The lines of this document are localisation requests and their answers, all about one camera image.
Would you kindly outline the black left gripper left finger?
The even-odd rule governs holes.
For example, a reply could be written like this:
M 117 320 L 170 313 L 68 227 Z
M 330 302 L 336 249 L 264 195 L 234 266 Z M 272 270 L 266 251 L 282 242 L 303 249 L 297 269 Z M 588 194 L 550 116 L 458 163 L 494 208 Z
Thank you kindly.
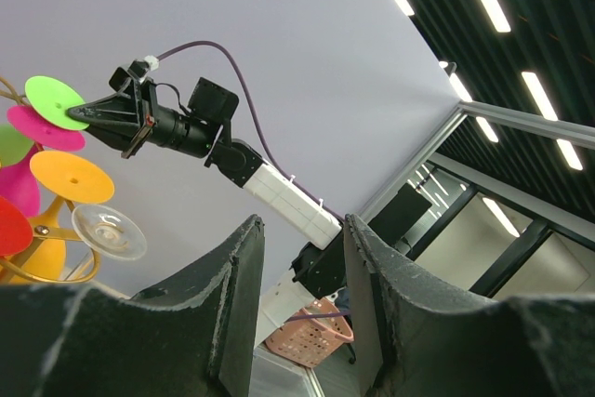
M 3 287 L 2 394 L 246 396 L 264 251 L 254 215 L 129 299 L 89 284 Z

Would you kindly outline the clear glass wine glass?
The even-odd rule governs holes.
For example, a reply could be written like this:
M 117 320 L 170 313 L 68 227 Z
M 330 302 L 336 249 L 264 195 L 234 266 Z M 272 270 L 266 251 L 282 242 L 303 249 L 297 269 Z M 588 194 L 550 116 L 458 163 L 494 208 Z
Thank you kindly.
M 66 275 L 64 282 L 88 282 L 104 258 L 136 261 L 148 250 L 140 228 L 123 213 L 106 205 L 77 205 L 71 213 L 73 230 L 89 252 Z

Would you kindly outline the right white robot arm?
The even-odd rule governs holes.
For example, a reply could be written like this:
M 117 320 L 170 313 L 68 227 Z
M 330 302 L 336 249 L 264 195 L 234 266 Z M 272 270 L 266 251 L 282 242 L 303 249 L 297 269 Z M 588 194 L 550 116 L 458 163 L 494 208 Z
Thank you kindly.
M 397 253 L 359 217 L 338 221 L 247 143 L 231 136 L 238 99 L 201 80 L 185 112 L 145 78 L 112 81 L 104 99 L 66 113 L 124 157 L 150 142 L 202 158 L 302 232 L 324 285 L 347 283 L 364 396 L 590 396 L 594 299 L 490 299 Z

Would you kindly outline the yellow plastic wine glass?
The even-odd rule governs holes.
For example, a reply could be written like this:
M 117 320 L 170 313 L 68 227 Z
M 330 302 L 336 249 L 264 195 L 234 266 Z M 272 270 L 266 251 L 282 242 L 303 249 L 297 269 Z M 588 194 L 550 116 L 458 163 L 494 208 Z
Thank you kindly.
M 40 151 L 32 157 L 30 169 L 41 193 L 39 213 L 27 218 L 33 241 L 16 255 L 1 256 L 1 282 L 58 284 L 66 243 L 78 239 L 75 232 L 59 225 L 60 210 L 103 204 L 112 198 L 114 184 L 98 166 L 71 152 Z

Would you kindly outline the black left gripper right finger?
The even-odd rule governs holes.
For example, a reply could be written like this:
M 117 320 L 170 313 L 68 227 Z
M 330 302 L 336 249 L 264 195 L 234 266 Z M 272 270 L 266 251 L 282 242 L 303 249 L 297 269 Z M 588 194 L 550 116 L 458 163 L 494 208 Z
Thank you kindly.
M 363 396 L 590 396 L 594 298 L 484 298 L 403 256 L 358 216 L 344 226 Z

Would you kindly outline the green plastic wine glass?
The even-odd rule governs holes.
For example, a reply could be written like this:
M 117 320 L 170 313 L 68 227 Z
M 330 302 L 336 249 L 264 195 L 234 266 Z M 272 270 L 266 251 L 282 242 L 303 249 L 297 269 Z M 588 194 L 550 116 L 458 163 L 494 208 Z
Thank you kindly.
M 6 80 L 1 81 L 1 98 L 10 99 L 15 105 L 31 106 L 48 122 L 68 130 L 82 133 L 86 129 L 67 116 L 67 110 L 83 105 L 83 98 L 70 86 L 58 79 L 44 75 L 36 75 L 25 82 L 25 92 L 20 95 Z

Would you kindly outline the red plastic wine glass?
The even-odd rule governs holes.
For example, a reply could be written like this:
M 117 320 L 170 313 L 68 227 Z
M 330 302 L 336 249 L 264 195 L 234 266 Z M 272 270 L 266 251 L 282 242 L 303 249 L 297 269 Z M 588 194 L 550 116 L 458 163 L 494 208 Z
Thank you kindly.
M 1 256 L 13 256 L 24 251 L 33 241 L 33 230 L 28 219 L 6 198 L 1 198 Z

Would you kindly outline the pink plastic wine glass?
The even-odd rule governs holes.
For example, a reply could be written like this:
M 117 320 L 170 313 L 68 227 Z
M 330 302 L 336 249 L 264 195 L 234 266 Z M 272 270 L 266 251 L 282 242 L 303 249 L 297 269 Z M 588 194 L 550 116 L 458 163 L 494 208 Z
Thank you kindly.
M 39 213 L 41 193 L 30 169 L 32 157 L 45 147 L 77 152 L 86 140 L 80 131 L 48 122 L 31 106 L 10 107 L 7 120 L 1 125 L 1 196 L 26 218 L 34 217 Z

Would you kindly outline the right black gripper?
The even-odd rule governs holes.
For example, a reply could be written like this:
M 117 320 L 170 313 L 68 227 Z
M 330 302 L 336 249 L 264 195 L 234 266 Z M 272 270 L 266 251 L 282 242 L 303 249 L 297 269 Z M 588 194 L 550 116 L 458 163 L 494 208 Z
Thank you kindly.
M 111 149 L 121 153 L 124 159 L 136 155 L 141 147 L 150 142 L 162 148 L 179 151 L 186 137 L 186 124 L 179 111 L 162 107 L 157 101 L 157 87 L 166 86 L 180 102 L 178 88 L 169 83 L 155 83 L 128 78 L 119 93 L 67 110 L 73 120 L 88 124 L 86 132 Z M 125 134 L 110 129 L 137 128 Z

